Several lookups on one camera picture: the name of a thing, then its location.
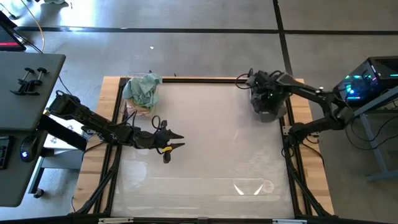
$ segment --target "green cloth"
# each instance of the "green cloth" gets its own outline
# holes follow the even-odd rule
[[[138,106],[144,106],[152,109],[159,101],[156,86],[162,84],[162,77],[154,73],[146,74],[143,77],[134,77],[130,79],[123,89],[122,97],[124,99],[132,98]]]

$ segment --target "wooden table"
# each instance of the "wooden table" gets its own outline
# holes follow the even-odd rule
[[[113,110],[116,103],[116,96],[119,88],[119,80],[122,77],[104,77],[101,93],[99,96],[99,102],[97,109],[95,110],[101,116],[112,120]],[[168,77],[168,78],[200,78],[200,77]],[[214,77],[214,79],[234,80],[235,78],[230,77]],[[312,114],[310,111],[310,105],[308,100],[301,98],[297,95],[293,95],[290,98],[292,102],[292,109],[294,114],[295,122],[308,123],[312,121]],[[87,147],[91,147],[98,144],[99,140],[91,138]],[[313,147],[319,151],[318,144],[312,144],[305,140],[305,144]],[[103,144],[96,149],[89,151],[85,154],[83,163],[81,165],[78,182],[76,185],[75,196],[73,200],[74,207],[76,210],[81,208],[83,204],[88,200],[95,188],[98,186],[100,181],[101,169],[104,161],[106,145]],[[325,171],[323,169],[322,160],[315,152],[311,149],[301,146],[300,147],[304,173],[307,181],[308,188],[314,194],[315,198],[321,203],[323,208],[333,214],[333,206],[330,200],[329,188],[326,181]],[[113,155],[115,150],[112,150],[113,154],[109,162],[109,166],[112,164]],[[303,197],[300,188],[296,185],[299,206],[304,211]],[[104,190],[101,209],[102,212],[105,209],[106,201],[109,193],[109,183]]]

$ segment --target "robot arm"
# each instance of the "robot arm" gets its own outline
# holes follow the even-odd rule
[[[182,139],[183,136],[167,130],[167,121],[160,122],[155,133],[141,131],[135,126],[126,126],[124,123],[115,124],[112,121],[94,113],[80,103],[79,98],[57,91],[57,96],[49,108],[50,114],[69,120],[75,119],[83,124],[85,132],[95,132],[99,138],[108,144],[122,144],[133,146],[136,149],[162,149],[164,162],[169,163],[173,149],[185,143],[168,144],[170,139]]]
[[[276,116],[286,98],[292,94],[314,101],[321,106],[324,118],[307,124],[295,123],[291,127],[289,130],[291,144],[302,142],[311,133],[344,129],[354,116],[353,110],[337,97],[338,94],[304,85],[294,80],[292,76],[279,71],[272,74],[258,71],[252,74],[251,69],[246,84],[251,89],[251,103],[257,113],[265,112]],[[332,105],[336,105],[337,109],[334,110]]]

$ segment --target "black clamp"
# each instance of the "black clamp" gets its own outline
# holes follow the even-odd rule
[[[32,96],[37,96],[40,95],[40,93],[38,93],[37,91],[34,91],[36,86],[41,86],[42,85],[42,81],[40,80],[42,78],[43,74],[47,73],[47,70],[45,68],[38,68],[37,71],[40,72],[39,74],[39,78],[35,79],[35,80],[31,80],[31,81],[26,81],[25,79],[27,78],[27,76],[29,74],[34,74],[35,71],[31,68],[25,68],[25,76],[23,77],[23,79],[18,79],[18,84],[20,84],[21,86],[19,87],[19,89],[17,91],[14,90],[10,90],[11,93],[15,94],[15,95],[32,95]]]

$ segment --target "caster wheel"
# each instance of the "caster wheel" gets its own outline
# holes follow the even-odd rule
[[[43,196],[43,194],[44,194],[44,190],[37,189],[36,194],[33,194],[33,198],[39,198],[39,197]]]

